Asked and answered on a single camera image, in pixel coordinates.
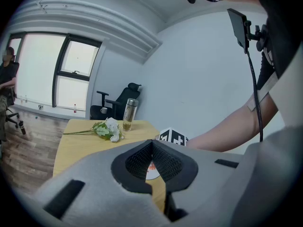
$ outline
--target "small bottle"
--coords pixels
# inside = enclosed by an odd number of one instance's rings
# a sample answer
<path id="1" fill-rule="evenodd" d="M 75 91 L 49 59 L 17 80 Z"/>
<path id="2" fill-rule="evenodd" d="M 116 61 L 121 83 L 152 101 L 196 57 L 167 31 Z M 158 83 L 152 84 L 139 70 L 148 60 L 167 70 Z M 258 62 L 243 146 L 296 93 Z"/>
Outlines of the small bottle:
<path id="1" fill-rule="evenodd" d="M 22 134 L 26 134 L 22 120 L 19 122 L 19 128 L 21 129 Z"/>
<path id="2" fill-rule="evenodd" d="M 123 130 L 130 131 L 132 129 L 132 123 L 138 107 L 138 100 L 129 98 L 126 103 L 124 116 L 123 116 Z"/>

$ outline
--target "chair armrest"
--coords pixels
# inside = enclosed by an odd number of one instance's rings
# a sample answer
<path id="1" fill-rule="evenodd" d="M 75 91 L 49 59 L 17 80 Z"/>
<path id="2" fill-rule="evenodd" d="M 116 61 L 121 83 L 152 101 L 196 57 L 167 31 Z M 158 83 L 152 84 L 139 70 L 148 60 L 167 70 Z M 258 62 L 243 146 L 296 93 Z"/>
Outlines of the chair armrest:
<path id="1" fill-rule="evenodd" d="M 105 99 L 105 102 L 112 104 L 112 105 L 118 105 L 118 106 L 122 105 L 122 103 L 120 103 L 120 102 L 112 101 L 112 100 L 108 100 L 108 99 Z"/>
<path id="2" fill-rule="evenodd" d="M 100 92 L 100 91 L 97 91 L 97 93 L 100 93 L 100 94 L 102 94 L 102 95 L 109 96 L 109 94 L 108 94 L 108 93 L 104 93 L 104 92 Z"/>

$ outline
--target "wooden floor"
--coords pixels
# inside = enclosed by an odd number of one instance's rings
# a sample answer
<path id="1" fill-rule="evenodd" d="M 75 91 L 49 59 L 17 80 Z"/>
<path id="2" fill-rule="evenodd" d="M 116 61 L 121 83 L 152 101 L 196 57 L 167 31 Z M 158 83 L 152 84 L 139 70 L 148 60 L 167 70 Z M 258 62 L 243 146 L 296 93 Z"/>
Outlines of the wooden floor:
<path id="1" fill-rule="evenodd" d="M 6 123 L 8 141 L 2 143 L 4 153 L 0 165 L 14 188 L 32 194 L 53 176 L 54 160 L 68 120 L 13 107 L 10 110 L 19 112 L 18 121 L 23 120 L 26 134 L 13 123 Z"/>

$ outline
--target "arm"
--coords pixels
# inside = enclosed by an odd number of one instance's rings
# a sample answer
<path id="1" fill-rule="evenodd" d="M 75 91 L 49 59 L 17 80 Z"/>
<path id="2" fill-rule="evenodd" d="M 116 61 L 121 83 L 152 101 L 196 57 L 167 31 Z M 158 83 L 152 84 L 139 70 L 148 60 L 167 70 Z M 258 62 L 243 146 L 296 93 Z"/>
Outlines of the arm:
<path id="1" fill-rule="evenodd" d="M 252 98 L 253 96 L 244 106 L 233 112 L 209 132 L 189 140 L 186 143 L 187 147 L 223 152 L 234 149 L 255 137 L 259 133 L 256 109 L 251 111 L 247 107 Z M 263 128 L 265 128 L 278 109 L 269 94 L 261 101 L 260 108 Z"/>
<path id="2" fill-rule="evenodd" d="M 5 87 L 14 86 L 15 84 L 16 84 L 16 78 L 13 78 L 11 81 L 0 84 L 0 89 L 5 88 Z"/>

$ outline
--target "person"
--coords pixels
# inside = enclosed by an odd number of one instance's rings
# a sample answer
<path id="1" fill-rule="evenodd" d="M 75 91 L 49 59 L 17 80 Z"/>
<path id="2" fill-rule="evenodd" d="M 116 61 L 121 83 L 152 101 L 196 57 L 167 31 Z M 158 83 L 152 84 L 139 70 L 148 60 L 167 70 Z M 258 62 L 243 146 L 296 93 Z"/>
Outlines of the person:
<path id="1" fill-rule="evenodd" d="M 280 78 L 291 62 L 302 42 L 300 23 L 293 17 L 296 9 L 302 7 L 298 0 L 229 0 L 235 2 L 250 2 L 261 5 L 267 12 L 267 29 L 270 38 L 269 50 L 271 58 L 262 53 L 262 63 L 257 89 L 261 90 L 267 80 L 276 73 Z M 211 151 L 228 151 L 234 149 L 256 136 L 260 130 L 256 109 L 249 109 L 248 105 L 253 96 L 245 105 L 237 109 L 220 124 L 210 131 L 195 137 L 187 142 L 189 148 Z M 267 93 L 259 98 L 263 120 L 263 128 L 275 116 L 278 109 Z"/>
<path id="2" fill-rule="evenodd" d="M 9 47 L 3 54 L 3 63 L 0 66 L 0 140 L 7 141 L 5 135 L 5 114 L 8 107 L 8 96 L 12 93 L 9 87 L 16 84 L 18 63 L 14 62 L 14 49 Z"/>

